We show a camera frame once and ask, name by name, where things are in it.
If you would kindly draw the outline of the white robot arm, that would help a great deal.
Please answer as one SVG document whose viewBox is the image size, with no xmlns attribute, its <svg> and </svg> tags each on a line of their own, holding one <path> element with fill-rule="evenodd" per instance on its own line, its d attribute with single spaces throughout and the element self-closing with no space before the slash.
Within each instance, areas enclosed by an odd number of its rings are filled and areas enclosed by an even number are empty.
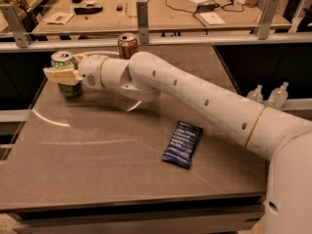
<svg viewBox="0 0 312 234">
<path fill-rule="evenodd" d="M 165 92 L 269 161 L 265 234 L 312 234 L 312 122 L 265 106 L 138 52 L 130 59 L 82 55 L 44 70 L 48 80 L 92 89 L 113 88 L 152 101 Z"/>
</svg>

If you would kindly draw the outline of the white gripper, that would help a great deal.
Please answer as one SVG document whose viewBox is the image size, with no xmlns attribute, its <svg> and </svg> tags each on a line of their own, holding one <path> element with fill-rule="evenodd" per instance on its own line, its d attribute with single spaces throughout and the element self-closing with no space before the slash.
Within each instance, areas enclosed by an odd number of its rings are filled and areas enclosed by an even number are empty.
<svg viewBox="0 0 312 234">
<path fill-rule="evenodd" d="M 78 64 L 78 70 L 73 64 L 61 68 L 46 67 L 44 73 L 47 79 L 58 84 L 74 86 L 83 82 L 87 88 L 101 90 L 101 67 L 107 56 L 91 55 L 85 53 L 74 55 Z"/>
</svg>

